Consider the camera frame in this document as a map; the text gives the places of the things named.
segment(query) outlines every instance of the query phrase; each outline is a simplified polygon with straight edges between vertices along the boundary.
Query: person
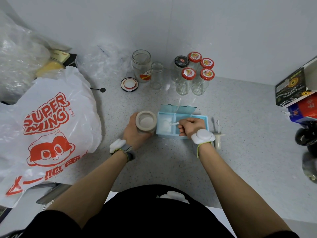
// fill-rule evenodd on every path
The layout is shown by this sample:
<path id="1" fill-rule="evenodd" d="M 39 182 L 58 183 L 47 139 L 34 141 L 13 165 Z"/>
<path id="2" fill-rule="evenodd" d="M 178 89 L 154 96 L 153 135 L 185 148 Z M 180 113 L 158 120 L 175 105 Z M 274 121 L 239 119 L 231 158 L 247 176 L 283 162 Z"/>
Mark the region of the person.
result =
<path id="1" fill-rule="evenodd" d="M 138 133 L 136 115 L 130 117 L 123 134 L 123 140 L 134 150 L 151 137 L 151 134 Z M 180 136 L 190 139 L 198 130 L 205 129 L 205 123 L 202 119 L 187 118 L 179 121 L 178 128 Z M 198 156 L 237 237 L 298 237 L 226 164 L 210 142 L 199 145 Z M 168 236 L 169 232 L 233 237 L 204 205 L 173 187 L 145 185 L 130 188 L 105 203 L 126 163 L 126 153 L 115 152 L 60 195 L 47 210 L 40 212 L 20 237 Z M 187 201 L 159 198 L 171 191 L 184 195 Z"/>

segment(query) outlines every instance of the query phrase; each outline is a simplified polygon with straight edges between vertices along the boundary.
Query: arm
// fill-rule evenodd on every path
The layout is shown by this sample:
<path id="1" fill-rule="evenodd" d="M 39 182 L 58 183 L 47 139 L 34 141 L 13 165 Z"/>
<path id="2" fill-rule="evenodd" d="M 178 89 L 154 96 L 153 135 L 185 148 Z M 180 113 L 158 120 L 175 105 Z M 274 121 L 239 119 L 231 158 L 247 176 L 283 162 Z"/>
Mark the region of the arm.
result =
<path id="1" fill-rule="evenodd" d="M 151 134 L 138 133 L 135 125 L 136 116 L 137 113 L 130 117 L 123 134 L 123 139 L 134 150 L 137 150 L 151 136 Z M 114 181 L 126 163 L 125 153 L 121 150 L 117 151 L 59 196 L 48 209 L 64 212 L 83 228 L 91 217 L 100 212 Z"/>
<path id="2" fill-rule="evenodd" d="M 205 128 L 201 119 L 179 121 L 180 136 Z M 198 148 L 199 159 L 216 191 L 220 204 L 238 237 L 262 238 L 282 230 L 291 230 L 281 217 L 238 176 L 210 143 Z"/>

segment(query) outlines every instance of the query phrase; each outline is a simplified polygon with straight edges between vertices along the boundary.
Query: speckled gray countertop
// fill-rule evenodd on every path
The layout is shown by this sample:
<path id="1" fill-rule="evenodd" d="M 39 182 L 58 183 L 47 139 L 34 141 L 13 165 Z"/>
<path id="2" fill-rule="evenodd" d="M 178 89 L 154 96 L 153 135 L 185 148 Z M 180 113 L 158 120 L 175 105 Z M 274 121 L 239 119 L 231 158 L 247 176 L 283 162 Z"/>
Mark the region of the speckled gray countertop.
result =
<path id="1" fill-rule="evenodd" d="M 307 151 L 294 141 L 299 125 L 291 123 L 275 106 L 274 86 L 214 78 L 202 96 L 180 96 L 166 75 L 164 87 L 153 90 L 139 84 L 124 92 L 118 79 L 90 81 L 95 90 L 103 139 L 93 154 L 69 166 L 51 181 L 74 184 L 109 155 L 109 145 L 121 138 L 129 117 L 136 111 L 157 113 L 160 104 L 191 105 L 196 112 L 219 119 L 224 160 L 283 218 L 316 222 L 317 185 L 303 174 L 302 157 Z M 123 169 L 112 191 L 139 185 L 165 184 L 178 188 L 204 205 L 220 208 L 219 200 L 200 161 L 192 154 L 189 140 L 153 136 L 138 157 Z"/>

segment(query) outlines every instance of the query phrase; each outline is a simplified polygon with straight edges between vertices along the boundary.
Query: white plastic bag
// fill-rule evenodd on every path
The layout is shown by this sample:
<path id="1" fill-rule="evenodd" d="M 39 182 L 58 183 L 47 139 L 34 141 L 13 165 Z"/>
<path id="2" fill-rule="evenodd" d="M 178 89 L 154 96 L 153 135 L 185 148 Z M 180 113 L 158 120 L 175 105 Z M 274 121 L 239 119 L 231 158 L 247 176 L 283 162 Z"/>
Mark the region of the white plastic bag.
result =
<path id="1" fill-rule="evenodd" d="M 49 58 L 50 52 L 33 31 L 0 11 L 0 101 L 16 103 Z"/>
<path id="2" fill-rule="evenodd" d="M 132 70 L 132 53 L 119 49 L 114 44 L 99 44 L 90 47 L 85 55 L 77 55 L 76 66 L 82 74 L 91 79 L 119 78 Z"/>
<path id="3" fill-rule="evenodd" d="M 77 68 L 37 78 L 14 105 L 0 103 L 0 205 L 92 153 L 101 122 L 90 84 Z"/>

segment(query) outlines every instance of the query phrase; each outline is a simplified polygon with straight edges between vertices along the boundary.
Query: black shirt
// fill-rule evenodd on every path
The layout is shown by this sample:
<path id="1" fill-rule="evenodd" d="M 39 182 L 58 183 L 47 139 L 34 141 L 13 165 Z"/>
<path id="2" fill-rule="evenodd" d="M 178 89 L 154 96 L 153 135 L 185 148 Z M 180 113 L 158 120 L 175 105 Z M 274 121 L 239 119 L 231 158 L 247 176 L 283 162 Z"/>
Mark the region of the black shirt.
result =
<path id="1" fill-rule="evenodd" d="M 184 194 L 189 204 L 156 198 L 169 190 Z M 121 234 L 234 237 L 203 204 L 165 185 L 145 185 L 117 193 L 97 215 L 88 220 L 83 229 L 63 212 L 43 211 L 20 237 L 107 237 Z M 267 236 L 280 237 L 298 238 L 290 231 Z"/>

